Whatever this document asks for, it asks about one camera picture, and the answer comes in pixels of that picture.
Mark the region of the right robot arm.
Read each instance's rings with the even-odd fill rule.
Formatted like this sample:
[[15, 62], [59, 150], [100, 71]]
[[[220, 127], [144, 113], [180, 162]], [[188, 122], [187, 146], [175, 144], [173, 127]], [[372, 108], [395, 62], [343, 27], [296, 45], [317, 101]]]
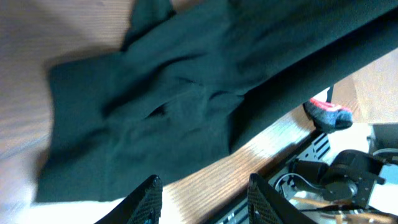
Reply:
[[368, 208], [373, 187], [386, 182], [380, 176], [386, 164], [387, 160], [379, 156], [345, 150], [330, 165], [297, 159], [289, 171], [297, 191], [318, 194], [329, 202], [345, 200]]

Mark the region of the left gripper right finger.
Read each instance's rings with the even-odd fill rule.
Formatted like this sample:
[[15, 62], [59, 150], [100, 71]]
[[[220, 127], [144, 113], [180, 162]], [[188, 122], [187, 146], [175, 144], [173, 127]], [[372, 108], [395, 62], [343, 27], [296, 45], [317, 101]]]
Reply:
[[258, 174], [249, 176], [248, 216], [250, 224], [316, 224]]

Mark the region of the black t-shirt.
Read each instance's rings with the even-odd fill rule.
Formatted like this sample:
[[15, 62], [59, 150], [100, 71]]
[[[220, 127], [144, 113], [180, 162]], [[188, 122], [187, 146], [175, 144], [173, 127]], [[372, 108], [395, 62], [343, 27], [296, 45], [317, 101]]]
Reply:
[[39, 203], [112, 201], [180, 180], [397, 47], [397, 2], [137, 1], [119, 51], [49, 71]]

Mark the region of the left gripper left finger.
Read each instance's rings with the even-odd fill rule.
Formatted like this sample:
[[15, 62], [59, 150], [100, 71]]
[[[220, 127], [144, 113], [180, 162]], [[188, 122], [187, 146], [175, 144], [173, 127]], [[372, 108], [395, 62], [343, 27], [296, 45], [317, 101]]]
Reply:
[[151, 175], [95, 224], [159, 224], [162, 181]]

